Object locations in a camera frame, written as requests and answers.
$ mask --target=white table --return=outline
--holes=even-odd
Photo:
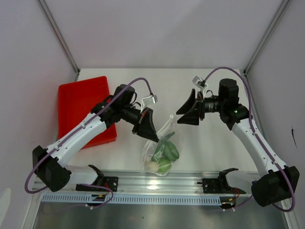
[[[128,84],[137,77],[145,77],[158,103],[151,105],[153,122],[158,131],[188,99],[195,88],[192,79],[198,75],[204,78],[211,69],[82,69],[78,80],[107,76],[110,93],[120,84]],[[208,80],[209,89],[218,94],[219,81],[223,78],[236,79],[239,85],[240,103],[248,106],[241,80],[232,72],[219,70]],[[148,95],[144,82],[133,85],[138,101]],[[256,172],[254,162],[239,139],[227,128],[218,113],[206,114],[199,126],[179,125],[183,133],[183,149],[180,159],[171,171],[205,172],[222,171],[236,167],[241,171]],[[146,139],[132,134],[132,125],[120,121],[116,124],[115,142],[87,148],[78,152],[70,165],[93,164],[102,170],[139,171],[140,158]]]

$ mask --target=white wall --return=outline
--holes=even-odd
[[[297,209],[305,206],[305,1],[294,0],[249,74],[269,143],[300,171]],[[295,130],[295,141],[291,130]]]
[[[282,0],[47,0],[80,68],[243,69]]]
[[[58,86],[75,76],[36,1],[0,1],[0,31],[0,193],[12,189],[1,229],[17,229],[31,151],[56,137]]]

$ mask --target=robotic arm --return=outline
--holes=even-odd
[[[222,79],[219,82],[218,96],[212,94],[211,97],[207,98],[204,97],[207,89],[205,81],[196,76],[193,83],[201,90],[197,93],[196,98],[195,89],[192,89],[189,99],[177,111],[177,115],[183,115],[177,122],[199,125],[199,120],[203,120],[206,113],[218,112],[220,119],[228,126],[229,130],[232,130],[241,140],[257,167],[260,178],[252,178],[252,184],[248,183],[248,186],[252,185],[251,193],[256,202],[264,207],[292,197],[287,182],[291,184],[292,190],[295,192],[300,174],[295,166],[288,167],[276,155],[259,132],[248,109],[239,103],[239,89],[236,81]],[[237,174],[236,170],[231,169],[226,174],[229,185],[236,184],[233,178]],[[248,178],[245,176],[235,176],[235,179],[247,180]]]
[[[91,139],[121,119],[133,125],[133,134],[159,141],[153,125],[153,110],[146,107],[156,103],[157,97],[151,94],[143,98],[139,110],[131,104],[134,94],[134,88],[121,84],[113,96],[96,104],[85,119],[63,138],[45,149],[38,146],[33,150],[33,168],[37,167],[35,174],[51,191],[56,192],[67,184],[98,183],[100,171],[95,166],[75,167],[67,164]]]

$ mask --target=red plastic container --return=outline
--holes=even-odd
[[[109,96],[107,77],[67,83],[58,88],[59,138],[78,125],[91,109]],[[97,135],[83,148],[97,146],[116,140],[115,125]]]

